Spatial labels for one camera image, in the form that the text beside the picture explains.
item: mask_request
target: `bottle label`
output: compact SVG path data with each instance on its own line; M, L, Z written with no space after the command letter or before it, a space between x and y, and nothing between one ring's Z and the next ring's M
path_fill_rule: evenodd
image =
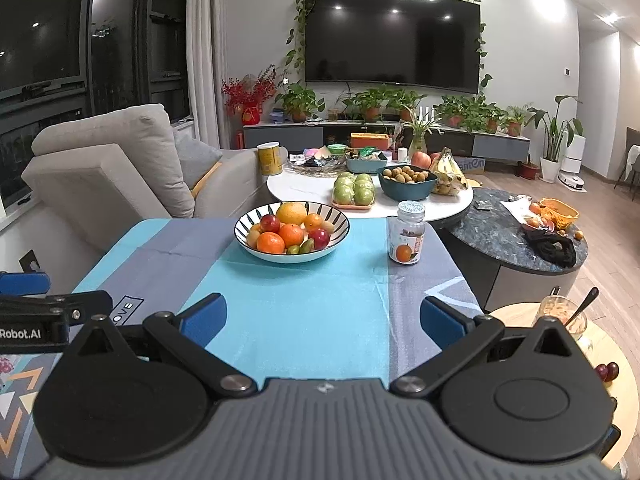
M399 264L411 265L420 260L423 235L404 236L392 234L389 257Z

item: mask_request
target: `orange basket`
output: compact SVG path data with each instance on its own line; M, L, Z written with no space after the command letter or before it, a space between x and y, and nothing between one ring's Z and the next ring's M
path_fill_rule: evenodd
M555 198L543 198L540 205L545 206L540 210L540 216L551 220L558 230L567 229L580 215L573 207Z

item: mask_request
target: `yellow canister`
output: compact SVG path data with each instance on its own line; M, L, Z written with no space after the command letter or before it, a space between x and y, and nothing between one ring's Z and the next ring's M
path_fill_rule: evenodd
M260 171L263 175L277 175L282 173L279 142L258 144L258 159L260 160Z

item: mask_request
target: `sofa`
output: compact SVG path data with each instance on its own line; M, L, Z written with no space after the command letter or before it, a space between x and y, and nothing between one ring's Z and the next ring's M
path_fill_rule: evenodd
M130 107L44 128L22 178L105 252L145 219L239 218L273 201L256 150L219 150L222 158L205 172L194 197L176 145L162 105ZM286 160L284 148L281 157Z

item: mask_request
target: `television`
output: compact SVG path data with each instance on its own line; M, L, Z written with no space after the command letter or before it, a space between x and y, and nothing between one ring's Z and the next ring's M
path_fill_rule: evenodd
M0 0L0 98L81 76L82 0Z
M477 93L480 34L480 6L462 0L315 0L305 79Z

